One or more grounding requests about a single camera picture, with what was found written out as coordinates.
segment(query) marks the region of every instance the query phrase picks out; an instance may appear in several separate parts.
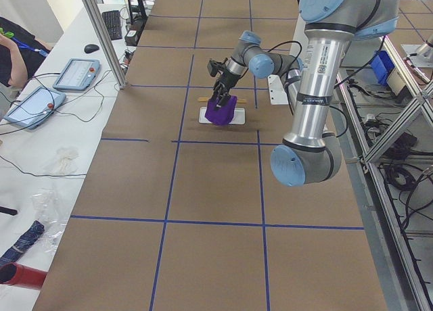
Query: purple block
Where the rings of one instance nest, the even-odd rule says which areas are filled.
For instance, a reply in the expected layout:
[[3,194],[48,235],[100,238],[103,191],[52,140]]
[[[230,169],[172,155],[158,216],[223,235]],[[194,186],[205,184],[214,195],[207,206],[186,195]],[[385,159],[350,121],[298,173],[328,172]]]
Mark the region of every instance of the purple block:
[[233,120],[235,116],[235,107],[236,107],[237,97],[230,96],[228,102],[219,109],[216,110],[217,101],[208,101],[208,107],[206,109],[206,113],[204,117],[206,117],[209,122],[215,125],[228,125]]

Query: keyboard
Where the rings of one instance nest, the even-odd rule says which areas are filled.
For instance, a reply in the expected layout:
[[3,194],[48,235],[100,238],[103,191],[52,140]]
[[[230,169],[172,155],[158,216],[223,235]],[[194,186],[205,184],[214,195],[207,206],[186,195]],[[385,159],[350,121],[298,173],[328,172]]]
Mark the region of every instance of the keyboard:
[[102,13],[102,20],[107,27],[108,34],[110,35],[110,39],[112,41],[122,38],[122,22],[120,20],[120,11],[105,11]]

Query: blue lanyard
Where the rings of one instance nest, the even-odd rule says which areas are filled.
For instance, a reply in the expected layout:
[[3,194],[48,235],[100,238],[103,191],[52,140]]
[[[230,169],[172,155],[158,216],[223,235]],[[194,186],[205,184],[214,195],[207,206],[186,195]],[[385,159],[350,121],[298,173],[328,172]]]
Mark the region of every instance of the blue lanyard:
[[16,37],[12,37],[11,40],[13,40],[15,43],[17,43],[18,47],[21,49],[28,49],[30,51],[37,52],[44,57],[48,56],[48,53],[45,52],[43,49],[35,49],[34,47],[28,46],[26,43],[19,41]]

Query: red cylinder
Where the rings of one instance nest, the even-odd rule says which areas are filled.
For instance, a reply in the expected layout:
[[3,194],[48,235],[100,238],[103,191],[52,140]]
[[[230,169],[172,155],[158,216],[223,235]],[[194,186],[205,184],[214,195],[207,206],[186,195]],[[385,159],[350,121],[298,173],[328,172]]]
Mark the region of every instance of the red cylinder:
[[0,268],[0,284],[41,289],[47,272],[10,262]]

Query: computer mouse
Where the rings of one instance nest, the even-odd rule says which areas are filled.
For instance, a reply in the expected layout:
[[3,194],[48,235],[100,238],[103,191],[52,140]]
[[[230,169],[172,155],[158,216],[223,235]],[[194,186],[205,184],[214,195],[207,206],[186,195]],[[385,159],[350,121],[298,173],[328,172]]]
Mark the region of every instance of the computer mouse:
[[94,51],[97,51],[98,49],[99,49],[99,46],[96,45],[96,44],[87,44],[84,47],[84,52],[87,53],[87,54],[90,54],[90,53],[92,53]]

